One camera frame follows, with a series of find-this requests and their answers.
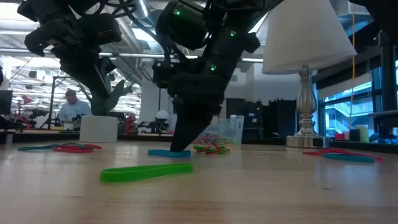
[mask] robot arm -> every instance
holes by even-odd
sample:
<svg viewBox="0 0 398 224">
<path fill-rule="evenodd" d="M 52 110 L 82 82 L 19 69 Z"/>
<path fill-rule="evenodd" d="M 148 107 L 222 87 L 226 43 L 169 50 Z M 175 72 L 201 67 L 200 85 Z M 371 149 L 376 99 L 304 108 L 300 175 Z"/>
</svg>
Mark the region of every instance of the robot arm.
<svg viewBox="0 0 398 224">
<path fill-rule="evenodd" d="M 53 46 L 61 70 L 103 97 L 109 95 L 104 76 L 116 67 L 110 59 L 99 58 L 100 45 L 121 40 L 115 16 L 128 16 L 159 42 L 165 53 L 163 62 L 155 61 L 153 82 L 168 88 L 174 97 L 178 120 L 171 151 L 184 150 L 220 113 L 224 91 L 244 50 L 254 52 L 260 43 L 251 27 L 282 0 L 208 0 L 205 7 L 187 0 L 170 1 L 161 14 L 156 35 L 133 15 L 132 0 L 26 0 L 18 13 L 40 22 L 40 28 L 25 38 L 27 48 L 39 56 Z M 84 12 L 100 3 L 92 15 Z M 105 5 L 121 9 L 121 14 L 101 14 Z M 71 8 L 82 17 L 77 19 Z M 206 46 L 201 57 L 187 59 L 178 43 L 195 50 Z M 179 63 L 172 63 L 176 54 Z"/>
</svg>

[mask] man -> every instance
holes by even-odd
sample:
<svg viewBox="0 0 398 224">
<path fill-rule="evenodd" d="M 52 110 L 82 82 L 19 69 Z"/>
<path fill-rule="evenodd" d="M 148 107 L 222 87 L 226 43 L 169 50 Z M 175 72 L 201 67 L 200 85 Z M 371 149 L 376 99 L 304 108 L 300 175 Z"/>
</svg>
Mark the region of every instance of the man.
<svg viewBox="0 0 398 224">
<path fill-rule="evenodd" d="M 2 74 L 2 66 L 0 65 L 0 86 L 4 81 L 4 75 Z"/>
<path fill-rule="evenodd" d="M 79 128 L 79 122 L 74 118 L 76 118 L 78 115 L 93 115 L 93 113 L 91 112 L 88 103 L 80 101 L 76 97 L 75 91 L 68 90 L 65 94 L 65 98 L 67 99 L 68 103 L 65 103 L 61 108 L 59 113 L 60 121 L 64 123 L 66 121 L 73 120 L 75 128 Z"/>
</svg>

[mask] yellow object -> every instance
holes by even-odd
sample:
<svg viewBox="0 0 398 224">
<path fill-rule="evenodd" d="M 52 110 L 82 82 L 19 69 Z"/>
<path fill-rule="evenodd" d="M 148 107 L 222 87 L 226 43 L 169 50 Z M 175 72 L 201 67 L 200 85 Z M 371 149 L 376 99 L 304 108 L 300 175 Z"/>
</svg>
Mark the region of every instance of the yellow object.
<svg viewBox="0 0 398 224">
<path fill-rule="evenodd" d="M 353 4 L 353 47 L 355 48 L 355 4 Z M 355 80 L 355 57 L 353 57 L 353 87 L 351 89 L 351 104 L 349 106 L 349 127 L 353 122 L 353 104 L 354 104 L 354 80 Z"/>
<path fill-rule="evenodd" d="M 356 125 L 355 129 L 359 130 L 360 141 L 369 143 L 369 127 L 367 125 Z"/>
<path fill-rule="evenodd" d="M 51 127 L 51 130 L 63 131 L 63 127 Z"/>
</svg>

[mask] white lampshade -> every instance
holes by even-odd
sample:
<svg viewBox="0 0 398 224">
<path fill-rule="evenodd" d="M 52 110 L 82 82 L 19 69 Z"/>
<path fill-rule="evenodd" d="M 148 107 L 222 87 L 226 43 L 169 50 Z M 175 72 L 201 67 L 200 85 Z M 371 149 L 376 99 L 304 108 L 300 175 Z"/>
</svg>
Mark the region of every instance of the white lampshade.
<svg viewBox="0 0 398 224">
<path fill-rule="evenodd" d="M 316 70 L 356 55 L 329 0 L 284 0 L 267 19 L 263 73 Z"/>
</svg>

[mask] silver lamp base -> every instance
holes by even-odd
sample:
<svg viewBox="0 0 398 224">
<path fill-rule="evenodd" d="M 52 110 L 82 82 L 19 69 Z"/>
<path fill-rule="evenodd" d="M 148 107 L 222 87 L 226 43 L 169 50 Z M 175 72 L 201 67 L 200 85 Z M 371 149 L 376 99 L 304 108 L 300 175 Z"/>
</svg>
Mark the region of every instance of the silver lamp base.
<svg viewBox="0 0 398 224">
<path fill-rule="evenodd" d="M 287 136 L 286 146 L 309 149 L 329 148 L 330 138 L 322 136 Z"/>
<path fill-rule="evenodd" d="M 287 147 L 302 148 L 328 148 L 330 139 L 319 136 L 314 130 L 315 122 L 312 121 L 312 114 L 316 112 L 318 103 L 312 90 L 311 70 L 304 65 L 300 75 L 301 90 L 297 98 L 297 111 L 300 113 L 300 131 L 294 136 L 287 136 Z"/>
</svg>

